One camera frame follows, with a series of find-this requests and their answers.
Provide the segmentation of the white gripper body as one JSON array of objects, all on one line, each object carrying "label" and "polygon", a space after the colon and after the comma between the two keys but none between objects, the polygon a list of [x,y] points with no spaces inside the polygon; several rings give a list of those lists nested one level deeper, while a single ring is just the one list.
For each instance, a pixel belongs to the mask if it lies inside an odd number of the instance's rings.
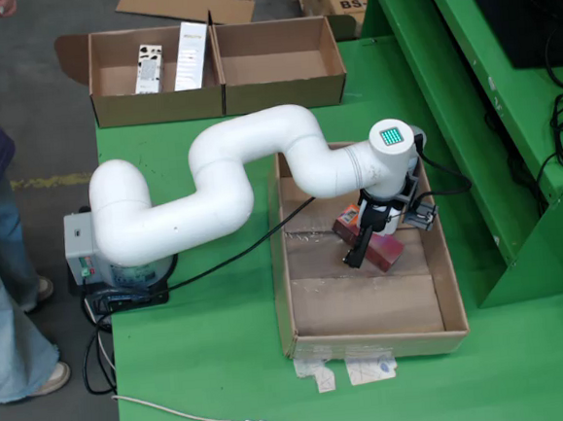
[{"label": "white gripper body", "polygon": [[374,200],[361,198],[358,202],[358,216],[361,232],[372,231],[378,235],[392,235],[401,220],[405,203],[398,199]]}]

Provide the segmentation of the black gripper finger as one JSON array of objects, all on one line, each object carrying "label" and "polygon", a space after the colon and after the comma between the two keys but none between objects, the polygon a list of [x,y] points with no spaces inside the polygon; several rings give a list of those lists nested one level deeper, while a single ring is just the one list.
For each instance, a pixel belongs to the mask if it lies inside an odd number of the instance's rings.
[{"label": "black gripper finger", "polygon": [[364,260],[372,262],[376,267],[391,266],[393,264],[391,236],[380,236],[371,230],[361,232],[359,214],[359,210],[343,211],[338,217],[340,238],[351,246],[343,258],[344,263],[358,269]]}]

